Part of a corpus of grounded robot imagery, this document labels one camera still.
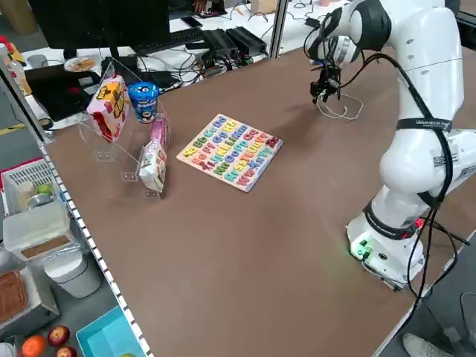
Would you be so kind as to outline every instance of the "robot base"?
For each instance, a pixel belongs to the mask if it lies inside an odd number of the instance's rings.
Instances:
[[[407,285],[407,266],[416,234],[408,239],[392,240],[377,233],[363,213],[347,226],[350,253],[362,261],[367,270],[383,279],[393,289]],[[410,267],[410,280],[423,268],[423,244],[418,242]]]

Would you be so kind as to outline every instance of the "white basket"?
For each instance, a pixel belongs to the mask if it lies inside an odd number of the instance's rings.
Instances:
[[[39,184],[50,184],[53,181],[53,174],[46,161],[41,159],[3,172],[1,180],[5,214],[11,216],[21,212],[17,202],[17,187],[23,182],[32,182],[35,187]]]

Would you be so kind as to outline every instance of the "orange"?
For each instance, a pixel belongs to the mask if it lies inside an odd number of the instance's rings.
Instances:
[[[22,345],[23,357],[38,357],[45,350],[46,341],[42,336],[31,336]]]

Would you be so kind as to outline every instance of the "snack box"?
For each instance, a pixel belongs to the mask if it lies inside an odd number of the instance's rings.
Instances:
[[[131,110],[126,84],[121,76],[101,83],[86,112],[98,135],[107,141],[117,141]]]

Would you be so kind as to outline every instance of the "blue container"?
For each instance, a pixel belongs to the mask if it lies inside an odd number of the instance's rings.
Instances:
[[[76,334],[84,357],[145,357],[120,306],[83,327]]]
[[[139,123],[148,124],[155,120],[159,88],[150,82],[138,82],[127,89]]]

